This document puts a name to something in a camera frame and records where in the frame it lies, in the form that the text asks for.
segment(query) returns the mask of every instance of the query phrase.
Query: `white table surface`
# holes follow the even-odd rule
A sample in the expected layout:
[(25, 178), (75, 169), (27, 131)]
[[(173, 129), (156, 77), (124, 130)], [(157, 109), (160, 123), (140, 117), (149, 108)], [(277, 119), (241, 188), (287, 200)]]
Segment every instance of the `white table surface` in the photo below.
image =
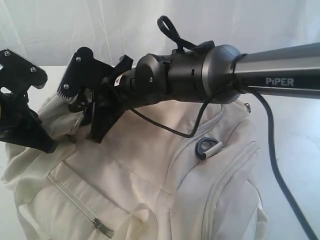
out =
[[(31, 88), (29, 106), (37, 110), (57, 89), (64, 66), (44, 67), (48, 82), (44, 89)], [(320, 100), (266, 96), (275, 121), (275, 143), (278, 165), (288, 187), (302, 211), (320, 237)], [(269, 218), (268, 240), (305, 240), (302, 228), (283, 196), (271, 170), (267, 116), (262, 105), (251, 94), (240, 100), (250, 103), (251, 119), (261, 145), (260, 158), (252, 173), (262, 195)], [(6, 162), (4, 144), (0, 143), (0, 174)], [(23, 240), (24, 234), (16, 217), (13, 197), (0, 185), (0, 237)]]

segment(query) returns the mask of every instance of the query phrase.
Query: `white backdrop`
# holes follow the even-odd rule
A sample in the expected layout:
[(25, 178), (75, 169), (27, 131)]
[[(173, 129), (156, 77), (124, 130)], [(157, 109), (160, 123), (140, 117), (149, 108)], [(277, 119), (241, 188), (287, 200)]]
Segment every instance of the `white backdrop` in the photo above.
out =
[(252, 53), (320, 41), (319, 0), (0, 0), (0, 49), (41, 66), (64, 66), (79, 47), (116, 64), (168, 54), (167, 15), (182, 38)]

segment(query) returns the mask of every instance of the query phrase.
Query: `white bag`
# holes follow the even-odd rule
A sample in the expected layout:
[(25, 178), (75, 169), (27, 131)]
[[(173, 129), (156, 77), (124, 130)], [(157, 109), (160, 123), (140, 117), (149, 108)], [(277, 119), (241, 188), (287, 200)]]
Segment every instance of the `white bag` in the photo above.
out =
[[(200, 103), (161, 102), (138, 109), (188, 133)], [(127, 111), (101, 144), (86, 140), (81, 113), (58, 97), (40, 113), (59, 140), (52, 154), (7, 144), (2, 181), (14, 191), (28, 240), (260, 240), (267, 217), (248, 180), (259, 146), (240, 102), (210, 104), (193, 138), (158, 128)], [(70, 143), (66, 135), (74, 135)], [(204, 137), (222, 143), (200, 160)]]

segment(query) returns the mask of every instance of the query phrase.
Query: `zipper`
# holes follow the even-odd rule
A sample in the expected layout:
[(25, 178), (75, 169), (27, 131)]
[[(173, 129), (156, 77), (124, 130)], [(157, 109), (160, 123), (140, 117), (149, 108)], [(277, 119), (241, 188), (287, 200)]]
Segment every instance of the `zipper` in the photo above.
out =
[(230, 177), (232, 177), (232, 175), (250, 159), (250, 157), (259, 149), (259, 146), (256, 145), (255, 142), (252, 142), (247, 146), (247, 148), (249, 148), (249, 150), (244, 156), (241, 157), (241, 160), (235, 165), (231, 164), (231, 166), (228, 166), (221, 174), (221, 177), (214, 181), (207, 198), (208, 201), (211, 201), (207, 201), (204, 209), (201, 239), (209, 239), (209, 234), (212, 233), (215, 208), (217, 206), (220, 194), (228, 183)]
[(227, 108), (225, 105), (221, 105), (221, 111), (217, 115), (215, 115), (213, 118), (211, 118), (209, 121), (206, 121), (205, 123), (201, 124), (192, 138), (184, 138), (181, 140), (180, 144), (171, 155), (170, 164), (166, 172), (165, 179), (167, 179), (168, 171), (172, 168), (179, 154), (186, 148), (186, 146), (188, 146), (190, 143), (195, 141), (199, 136), (211, 130), (213, 126), (223, 118), (223, 116), (225, 115), (226, 109)]
[(64, 184), (62, 184), (55, 176), (51, 173), (48, 174), (47, 179), (64, 195), (84, 216), (86, 216), (93, 226), (107, 236), (109, 239), (115, 234), (115, 230), (108, 226), (106, 223), (95, 217), (94, 213), (86, 207), (86, 205), (79, 200)]

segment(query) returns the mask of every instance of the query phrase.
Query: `white fabric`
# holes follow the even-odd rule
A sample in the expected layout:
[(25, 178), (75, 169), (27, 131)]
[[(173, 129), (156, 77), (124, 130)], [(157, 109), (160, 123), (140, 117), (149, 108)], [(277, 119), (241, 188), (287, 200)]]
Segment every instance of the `white fabric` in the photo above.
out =
[(169, 54), (157, 27), (167, 15), (182, 38), (253, 53), (320, 41), (319, 0), (0, 0), (0, 49), (64, 66), (80, 47), (115, 65), (127, 54)]
[[(199, 108), (167, 101), (139, 111), (187, 133)], [(248, 181), (258, 145), (242, 103), (210, 104), (190, 139), (127, 111), (101, 144), (92, 143), (88, 127), (76, 130), (81, 114), (69, 113), (57, 97), (39, 115), (58, 149), (45, 154), (8, 144), (2, 177), (14, 190), (28, 240), (264, 239), (268, 220)], [(74, 132), (71, 144), (64, 135)], [(223, 149), (200, 161), (195, 146), (202, 137)], [(96, 219), (105, 235), (94, 228)]]

